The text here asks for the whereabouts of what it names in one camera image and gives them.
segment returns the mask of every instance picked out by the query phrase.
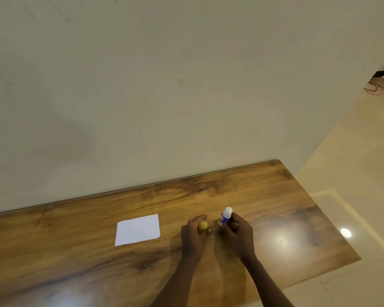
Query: wood grain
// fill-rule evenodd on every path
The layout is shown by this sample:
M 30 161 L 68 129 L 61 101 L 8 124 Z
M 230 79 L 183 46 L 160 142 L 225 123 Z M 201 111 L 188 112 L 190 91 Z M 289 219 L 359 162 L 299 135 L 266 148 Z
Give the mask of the wood grain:
M 180 259 L 180 228 L 226 206 L 251 222 L 281 287 L 360 258 L 280 161 L 0 214 L 0 306 L 148 306 Z M 161 237 L 114 246 L 117 222 L 159 215 Z M 189 306 L 258 299 L 233 251 L 210 235 Z

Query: glue stick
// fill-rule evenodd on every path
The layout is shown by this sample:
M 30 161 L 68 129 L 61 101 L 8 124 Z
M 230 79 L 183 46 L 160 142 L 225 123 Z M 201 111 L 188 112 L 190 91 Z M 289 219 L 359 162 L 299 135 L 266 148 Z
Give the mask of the glue stick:
M 228 223 L 231 215 L 232 215 L 232 208 L 231 207 L 227 207 L 225 209 L 225 211 L 223 211 L 223 214 L 222 214 L 222 217 L 220 219 L 220 222 L 222 224 Z

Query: white paper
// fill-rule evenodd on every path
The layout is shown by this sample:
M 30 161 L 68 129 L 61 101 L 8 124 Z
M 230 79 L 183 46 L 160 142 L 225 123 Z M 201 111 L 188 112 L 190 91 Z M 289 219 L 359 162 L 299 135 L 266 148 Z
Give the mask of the white paper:
M 118 222 L 115 246 L 161 237 L 158 215 Z

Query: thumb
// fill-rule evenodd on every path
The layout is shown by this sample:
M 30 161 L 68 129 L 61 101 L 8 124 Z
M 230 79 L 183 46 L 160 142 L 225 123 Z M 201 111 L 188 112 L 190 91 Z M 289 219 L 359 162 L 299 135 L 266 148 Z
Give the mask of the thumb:
M 220 229 L 221 229 L 222 232 L 225 232 L 226 235 L 227 235 L 229 238 L 232 238 L 233 236 L 236 235 L 234 232 L 232 232 L 232 230 L 230 229 L 230 227 L 229 227 L 227 224 L 222 224 L 222 226 L 220 227 Z

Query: left hand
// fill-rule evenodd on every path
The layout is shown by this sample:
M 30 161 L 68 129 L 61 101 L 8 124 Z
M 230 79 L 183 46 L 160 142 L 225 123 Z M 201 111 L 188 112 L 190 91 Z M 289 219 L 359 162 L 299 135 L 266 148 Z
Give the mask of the left hand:
M 199 215 L 188 221 L 180 230 L 182 237 L 182 259 L 191 259 L 198 263 L 205 249 L 206 237 L 209 231 L 206 229 L 199 232 L 198 226 L 205 221 L 208 216 L 206 214 Z

